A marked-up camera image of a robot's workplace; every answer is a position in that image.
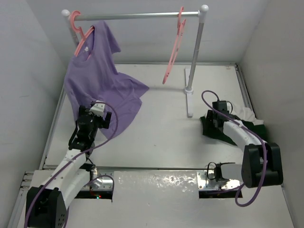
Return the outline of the green and white t-shirt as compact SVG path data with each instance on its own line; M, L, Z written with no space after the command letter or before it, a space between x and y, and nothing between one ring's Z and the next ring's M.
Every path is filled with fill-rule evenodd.
M267 141L269 137L267 129L264 125L264 121L257 119L255 113L250 108L240 107L236 104L233 106L234 109L231 113L233 117L235 117L237 120L241 120L244 126L256 133L263 140ZM200 118L202 124L202 135L236 146L236 144L228 136L214 127L211 117L212 110L208 110L207 113Z

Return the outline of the pink plastic hanger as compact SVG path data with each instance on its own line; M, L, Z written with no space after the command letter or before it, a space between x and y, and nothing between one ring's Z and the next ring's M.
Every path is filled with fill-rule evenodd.
M171 57L168 63L168 66L166 68L165 74L164 74L164 78L162 81L162 84L164 85L170 75L170 72L172 70L172 67L175 63L176 57L178 55L178 51L180 49L181 46L181 41L182 41L182 37L183 37L183 32L184 32L184 27L186 24L186 19L181 20L181 14L184 11L184 7L182 6L180 8L179 14L178 14L178 21L177 21L177 35L174 41L174 45L173 45L173 49L172 49L172 53L171 53Z

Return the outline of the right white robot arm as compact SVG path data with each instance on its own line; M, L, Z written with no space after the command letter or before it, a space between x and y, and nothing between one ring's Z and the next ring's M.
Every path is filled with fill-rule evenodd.
M276 143L266 142L265 126L254 125L229 115L233 121L220 116L212 110L200 118L202 134L212 139L237 146L243 152L242 165L234 162L216 164L216 181L237 179L248 188L281 185L284 180L280 147Z

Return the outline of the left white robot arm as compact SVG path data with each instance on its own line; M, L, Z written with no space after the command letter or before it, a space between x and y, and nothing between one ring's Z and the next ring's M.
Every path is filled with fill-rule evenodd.
M49 177L39 187L27 192L24 227L64 228L67 225L69 205L81 189L91 184L94 164L88 163L99 129L108 129L112 114L105 111L110 105L95 101L89 108L81 105L75 129L68 141L68 150Z

